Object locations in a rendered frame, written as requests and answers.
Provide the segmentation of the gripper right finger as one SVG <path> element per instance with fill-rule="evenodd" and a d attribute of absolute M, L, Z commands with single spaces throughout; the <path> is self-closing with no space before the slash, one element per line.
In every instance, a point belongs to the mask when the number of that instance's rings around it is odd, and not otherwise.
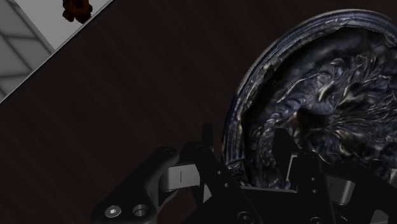
<path fill-rule="evenodd" d="M 298 208 L 308 224 L 372 223 L 376 211 L 397 224 L 397 188 L 351 162 L 324 163 L 313 151 L 298 148 L 285 129 L 274 132 L 272 153 L 295 187 Z"/>

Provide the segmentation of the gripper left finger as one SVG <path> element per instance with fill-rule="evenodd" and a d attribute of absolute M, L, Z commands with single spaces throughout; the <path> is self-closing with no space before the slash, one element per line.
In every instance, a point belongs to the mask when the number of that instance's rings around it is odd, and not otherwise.
<path fill-rule="evenodd" d="M 182 151 L 161 147 L 137 166 L 90 215 L 90 224 L 158 224 L 164 205 L 194 187 L 197 208 L 180 224 L 263 224 L 228 168 L 213 153 L 213 126 Z"/>

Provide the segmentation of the dark blue marbled bowl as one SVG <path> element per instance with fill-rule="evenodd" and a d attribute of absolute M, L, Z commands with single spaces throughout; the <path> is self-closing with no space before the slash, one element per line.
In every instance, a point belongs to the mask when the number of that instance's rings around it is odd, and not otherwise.
<path fill-rule="evenodd" d="M 290 187 L 272 153 L 277 128 L 327 164 L 351 161 L 397 181 L 397 22 L 374 11 L 331 11 L 259 56 L 223 131 L 223 161 L 239 184 Z"/>

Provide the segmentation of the dark brown lumpy object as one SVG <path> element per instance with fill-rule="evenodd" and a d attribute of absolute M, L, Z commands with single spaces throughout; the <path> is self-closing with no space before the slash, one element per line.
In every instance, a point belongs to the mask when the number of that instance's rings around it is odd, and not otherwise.
<path fill-rule="evenodd" d="M 62 16 L 68 22 L 75 20 L 81 24 L 87 22 L 93 12 L 93 7 L 89 0 L 62 0 L 63 13 Z"/>

